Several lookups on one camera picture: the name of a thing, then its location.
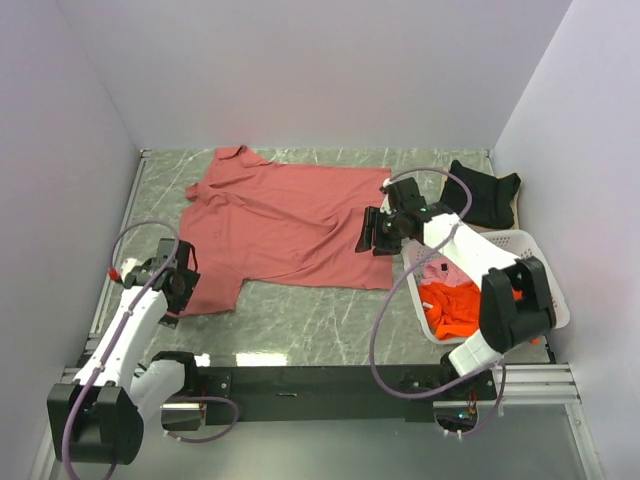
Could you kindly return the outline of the dusty red polo shirt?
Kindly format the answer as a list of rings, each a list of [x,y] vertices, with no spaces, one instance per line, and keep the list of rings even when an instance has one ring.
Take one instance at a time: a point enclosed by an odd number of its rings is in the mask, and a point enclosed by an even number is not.
[[[392,260],[358,253],[367,207],[383,201],[387,168],[269,161],[224,147],[187,187],[179,234],[195,248],[200,279],[184,315],[233,311],[242,286],[388,290]]]

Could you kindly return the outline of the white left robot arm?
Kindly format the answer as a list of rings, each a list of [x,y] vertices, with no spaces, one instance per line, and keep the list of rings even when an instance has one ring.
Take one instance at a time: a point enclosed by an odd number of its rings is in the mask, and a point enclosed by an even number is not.
[[[189,401],[200,388],[191,353],[162,353],[134,374],[156,326],[177,317],[195,290],[194,246],[163,238],[153,257],[112,276],[123,286],[113,320],[73,380],[47,397],[55,454],[65,465],[130,464],[161,404],[171,396]]]

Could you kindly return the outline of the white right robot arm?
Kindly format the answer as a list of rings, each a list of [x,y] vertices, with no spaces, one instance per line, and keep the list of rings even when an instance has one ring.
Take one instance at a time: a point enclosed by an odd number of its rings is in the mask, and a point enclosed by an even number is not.
[[[460,399],[473,388],[474,373],[556,327],[545,264],[492,244],[446,205],[427,203],[413,178],[388,179],[381,192],[383,204],[365,210],[357,253],[397,255],[405,240],[413,240],[451,261],[479,288],[479,326],[449,352],[438,377],[442,393]]]

